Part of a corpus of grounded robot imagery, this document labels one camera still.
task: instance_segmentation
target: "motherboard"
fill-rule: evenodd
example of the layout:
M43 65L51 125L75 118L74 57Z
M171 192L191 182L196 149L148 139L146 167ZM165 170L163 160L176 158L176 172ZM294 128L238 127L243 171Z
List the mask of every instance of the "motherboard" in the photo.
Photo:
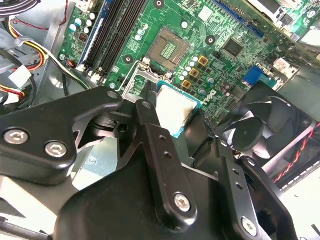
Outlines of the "motherboard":
M214 125L259 81L278 90L300 67L320 68L319 53L299 43L320 17L318 0L85 3L74 10L62 62L124 97L167 82L201 101Z

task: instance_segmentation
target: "red and black wire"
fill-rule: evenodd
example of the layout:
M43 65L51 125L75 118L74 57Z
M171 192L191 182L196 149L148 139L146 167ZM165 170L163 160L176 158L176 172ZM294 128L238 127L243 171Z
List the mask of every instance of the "red and black wire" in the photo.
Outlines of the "red and black wire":
M69 7L69 0L65 0L64 18L63 18L62 22L59 24L59 26L64 25L68 20L68 18L67 18L68 7ZM20 23L20 24L26 25L27 27L34 28L34 29L46 30L46 31L49 30L49 28L47 28L47 27L36 26L36 25L30 24L28 22L22 21L18 17L15 17L15 19L13 19L11 21L13 22L13 24Z
M315 131L317 128L320 127L320 123L317 124L316 128L314 130L312 130L308 136L302 141L301 147L299 148L299 150L296 152L294 160L288 164L288 166L285 168L284 171L282 171L278 177L276 179L273 180L274 183L278 182L281 178L283 178L284 175L286 175L290 169L292 169L292 167L299 161L301 153L306 149L306 145L308 143L308 141L313 137Z

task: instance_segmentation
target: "blue ram slot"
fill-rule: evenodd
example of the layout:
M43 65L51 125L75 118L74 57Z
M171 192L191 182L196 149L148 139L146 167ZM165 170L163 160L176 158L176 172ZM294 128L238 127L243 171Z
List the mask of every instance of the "blue ram slot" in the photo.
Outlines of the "blue ram slot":
M82 64L84 61L87 60L87 57L90 53L90 50L91 50L93 44L95 43L96 37L99 33L99 30L102 27L102 23L103 23L104 19L107 18L110 13L113 2L114 2L114 0L105 0L104 1L103 6L101 8L101 11L99 13L99 16L94 24L94 27L93 27L92 32L90 34L90 37L87 41L87 44L84 48L83 54L82 54L81 59L79 61L80 64Z
M231 16L233 16L238 22L240 22L241 24L245 25L248 29L250 29L254 34L256 34L259 38L263 38L265 36L265 34L260 31L259 29L257 29L256 27L250 25L247 23L246 20L244 20L240 15L238 15L236 12L232 11L227 5L219 2L218 0L212 0L213 2L215 2L215 4L217 4L220 8L222 8L223 10L225 10L227 13L229 13Z

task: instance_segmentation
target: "black ram slot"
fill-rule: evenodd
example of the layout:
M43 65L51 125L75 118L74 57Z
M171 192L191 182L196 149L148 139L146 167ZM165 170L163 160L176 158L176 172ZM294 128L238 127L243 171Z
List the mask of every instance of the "black ram slot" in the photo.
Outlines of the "black ram slot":
M93 67L95 63L97 63L99 56L102 52L102 47L106 43L111 30L114 28L117 19L119 18L119 15L123 9L123 6L126 1L123 0L115 0L112 6L112 9L110 11L110 14L108 17L103 21L102 27L98 33L98 37L96 38L91 51L89 53L89 56L87 60L85 61L85 65L89 68Z
M144 9L146 2L147 0L135 0L130 2L130 5L128 6L127 11L116 31L116 34L108 45L108 49L104 54L104 59L99 65L99 68L102 68L103 76L107 76L115 64L115 61L123 49L128 36L132 32L132 29L135 26L142 10Z

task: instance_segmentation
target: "silver screw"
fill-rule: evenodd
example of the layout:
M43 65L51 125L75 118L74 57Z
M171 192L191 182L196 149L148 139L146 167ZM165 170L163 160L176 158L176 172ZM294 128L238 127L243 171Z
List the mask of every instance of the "silver screw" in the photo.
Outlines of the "silver screw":
M257 227L254 225L252 221L250 221L246 217L242 217L241 219L242 226L244 229L253 237L258 235Z
M112 83L110 83L109 87L110 87L111 89L115 89L117 86L112 82Z
M256 165L251 159L248 159L248 163L249 163L251 166L255 166L255 165Z
M96 163L97 163L97 160L95 160L94 158L90 158L90 159L89 159L89 162L90 162L91 164L96 164Z
M25 131L14 129L7 131L4 136L4 140L9 144L24 144L26 141L28 141L29 136Z
M53 141L45 146L45 152L54 158L62 158L67 153L67 147L61 142Z
M174 202L175 205L182 211L182 212L188 212L190 210L190 202L188 198L182 194L176 194L174 196Z
M145 106L147 109L151 109L150 103L148 103L148 102L146 102L146 101L144 101L144 102L142 103L142 105Z
M112 99L117 99L118 95L113 91L108 91L108 96Z

